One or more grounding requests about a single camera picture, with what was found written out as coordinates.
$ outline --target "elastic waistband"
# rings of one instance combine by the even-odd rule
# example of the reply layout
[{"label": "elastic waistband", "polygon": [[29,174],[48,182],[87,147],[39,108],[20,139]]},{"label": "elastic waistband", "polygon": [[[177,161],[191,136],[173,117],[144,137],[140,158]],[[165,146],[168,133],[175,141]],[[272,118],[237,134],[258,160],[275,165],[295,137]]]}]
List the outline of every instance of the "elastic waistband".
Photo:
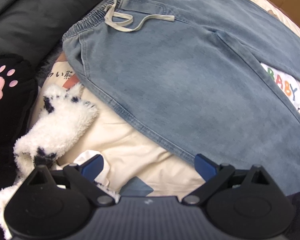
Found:
[{"label": "elastic waistband", "polygon": [[[121,0],[117,0],[115,9],[120,5]],[[93,28],[105,19],[106,11],[104,9],[108,4],[112,4],[113,0],[103,0],[95,8],[93,8],[82,20],[75,23],[62,37],[62,41],[77,35],[87,29]]]}]

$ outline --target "white drawstring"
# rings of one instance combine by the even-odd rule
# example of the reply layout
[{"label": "white drawstring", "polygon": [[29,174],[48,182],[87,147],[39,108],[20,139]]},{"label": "white drawstring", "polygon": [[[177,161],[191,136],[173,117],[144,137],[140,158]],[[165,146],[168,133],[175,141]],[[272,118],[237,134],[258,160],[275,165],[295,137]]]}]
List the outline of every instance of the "white drawstring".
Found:
[{"label": "white drawstring", "polygon": [[[158,20],[164,20],[164,21],[170,21],[170,22],[174,21],[173,15],[151,14],[151,15],[144,17],[137,27],[135,27],[134,29],[129,29],[124,26],[133,22],[133,16],[130,14],[115,12],[114,9],[117,4],[117,0],[113,0],[113,2],[114,2],[113,4],[108,4],[105,8],[105,11],[107,11],[107,13],[105,15],[105,23],[120,32],[138,31],[141,29],[141,27],[143,26],[145,21],[148,19],[158,19]],[[118,17],[118,18],[127,19],[127,20],[123,21],[123,22],[113,22],[112,17]]]}]

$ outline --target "silver screw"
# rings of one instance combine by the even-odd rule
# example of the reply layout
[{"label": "silver screw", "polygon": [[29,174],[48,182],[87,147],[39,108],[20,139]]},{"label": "silver screw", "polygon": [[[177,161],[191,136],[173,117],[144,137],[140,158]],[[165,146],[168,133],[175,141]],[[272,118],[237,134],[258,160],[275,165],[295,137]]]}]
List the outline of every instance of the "silver screw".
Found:
[{"label": "silver screw", "polygon": [[199,201],[200,201],[200,198],[195,196],[195,195],[189,195],[189,196],[186,196],[184,199],[183,199],[184,202],[186,202],[187,204],[190,204],[190,205],[194,205],[194,204],[198,204]]},{"label": "silver screw", "polygon": [[107,195],[103,195],[103,196],[98,197],[97,201],[101,205],[108,205],[112,202],[112,197],[107,196]]}]

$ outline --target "colorful lettering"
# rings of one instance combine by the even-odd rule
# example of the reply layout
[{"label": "colorful lettering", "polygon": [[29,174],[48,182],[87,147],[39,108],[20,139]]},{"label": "colorful lettering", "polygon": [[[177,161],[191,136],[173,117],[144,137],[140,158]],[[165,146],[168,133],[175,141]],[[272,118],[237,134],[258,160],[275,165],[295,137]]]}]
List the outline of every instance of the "colorful lettering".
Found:
[{"label": "colorful lettering", "polygon": [[293,99],[292,100],[296,101],[296,98],[295,98],[294,94],[297,92],[298,89],[297,88],[293,89],[292,86],[291,86],[291,84],[290,84],[290,88],[291,88],[291,91],[293,93]]},{"label": "colorful lettering", "polygon": [[275,82],[276,82],[277,85],[280,84],[281,89],[283,89],[282,79],[281,79],[280,75],[277,75],[277,80]]},{"label": "colorful lettering", "polygon": [[274,73],[271,68],[268,68],[268,74],[271,76],[272,80],[274,80]]},{"label": "colorful lettering", "polygon": [[284,82],[284,92],[288,97],[291,96],[290,83],[288,81]]}]

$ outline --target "denim fabric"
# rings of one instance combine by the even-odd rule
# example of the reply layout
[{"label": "denim fabric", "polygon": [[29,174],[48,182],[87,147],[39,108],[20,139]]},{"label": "denim fabric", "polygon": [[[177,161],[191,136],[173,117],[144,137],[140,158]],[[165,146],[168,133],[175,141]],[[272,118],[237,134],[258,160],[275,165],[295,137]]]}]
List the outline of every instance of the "denim fabric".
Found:
[{"label": "denim fabric", "polygon": [[80,81],[138,131],[193,164],[262,164],[300,191],[300,114],[260,62],[300,80],[300,38],[249,0],[118,0],[149,14],[136,32],[104,22],[104,0],[64,35]]}]

